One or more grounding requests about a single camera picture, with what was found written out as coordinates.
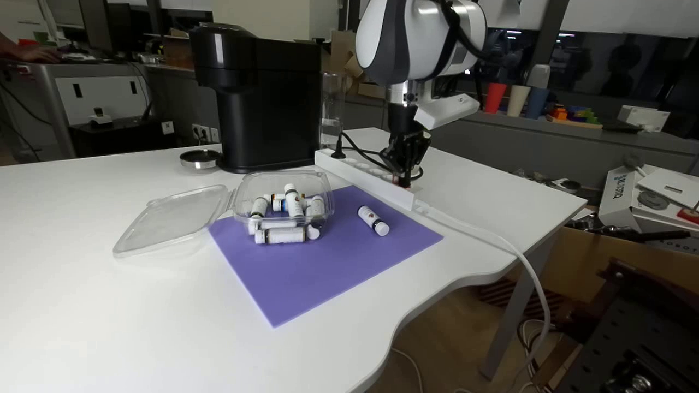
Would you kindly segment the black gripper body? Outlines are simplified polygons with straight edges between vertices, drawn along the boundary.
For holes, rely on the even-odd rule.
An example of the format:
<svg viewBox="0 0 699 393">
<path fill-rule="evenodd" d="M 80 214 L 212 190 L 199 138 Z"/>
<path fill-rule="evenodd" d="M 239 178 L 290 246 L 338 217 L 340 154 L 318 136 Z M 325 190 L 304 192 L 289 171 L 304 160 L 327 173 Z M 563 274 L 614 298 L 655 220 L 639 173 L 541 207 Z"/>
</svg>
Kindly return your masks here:
<svg viewBox="0 0 699 393">
<path fill-rule="evenodd" d="M 397 171 L 412 171 L 431 147 L 427 130 L 416 121 L 416 107 L 389 106 L 389 147 L 385 160 Z"/>
</svg>

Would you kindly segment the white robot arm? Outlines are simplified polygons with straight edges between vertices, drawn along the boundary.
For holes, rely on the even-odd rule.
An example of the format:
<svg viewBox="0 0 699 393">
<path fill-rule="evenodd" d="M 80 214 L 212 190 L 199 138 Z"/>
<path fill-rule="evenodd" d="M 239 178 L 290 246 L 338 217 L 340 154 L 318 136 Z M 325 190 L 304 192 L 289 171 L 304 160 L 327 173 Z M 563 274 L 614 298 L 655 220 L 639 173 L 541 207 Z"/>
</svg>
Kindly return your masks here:
<svg viewBox="0 0 699 393">
<path fill-rule="evenodd" d="M 366 82 L 389 93 L 389 147 L 380 154 L 408 188 L 431 131 L 478 111 L 470 94 L 434 94 L 440 77 L 471 71 L 484 57 L 488 18 L 477 0 L 370 0 L 356 60 Z"/>
</svg>

